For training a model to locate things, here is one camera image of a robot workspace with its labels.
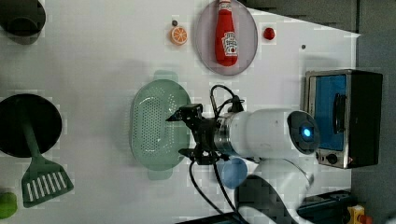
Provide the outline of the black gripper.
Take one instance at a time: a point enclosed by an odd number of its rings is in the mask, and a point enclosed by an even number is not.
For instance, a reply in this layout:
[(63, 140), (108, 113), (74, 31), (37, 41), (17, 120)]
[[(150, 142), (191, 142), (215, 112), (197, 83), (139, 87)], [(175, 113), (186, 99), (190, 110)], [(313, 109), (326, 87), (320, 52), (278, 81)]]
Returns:
[[(178, 109), (172, 114), (167, 121), (182, 121), (185, 118), (185, 112)], [(182, 148), (178, 151), (184, 157), (191, 161), (196, 161), (199, 165), (212, 165), (219, 160), (219, 151), (215, 145), (214, 137), (217, 129), (215, 119), (205, 119), (198, 117), (187, 117), (184, 119), (187, 127), (191, 129), (195, 141), (194, 148)]]

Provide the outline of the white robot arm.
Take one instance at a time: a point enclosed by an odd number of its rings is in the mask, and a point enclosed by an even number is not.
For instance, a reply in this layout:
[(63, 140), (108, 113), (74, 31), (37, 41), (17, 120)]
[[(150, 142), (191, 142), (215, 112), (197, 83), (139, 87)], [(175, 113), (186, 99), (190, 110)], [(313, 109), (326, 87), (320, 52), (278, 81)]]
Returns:
[(314, 224), (298, 214), (315, 180), (308, 163), (320, 136), (311, 115), (266, 108), (209, 119), (197, 105), (185, 105), (168, 119), (191, 130), (195, 147), (179, 153), (192, 161), (208, 165), (231, 156), (258, 163), (234, 190), (235, 209), (247, 224)]

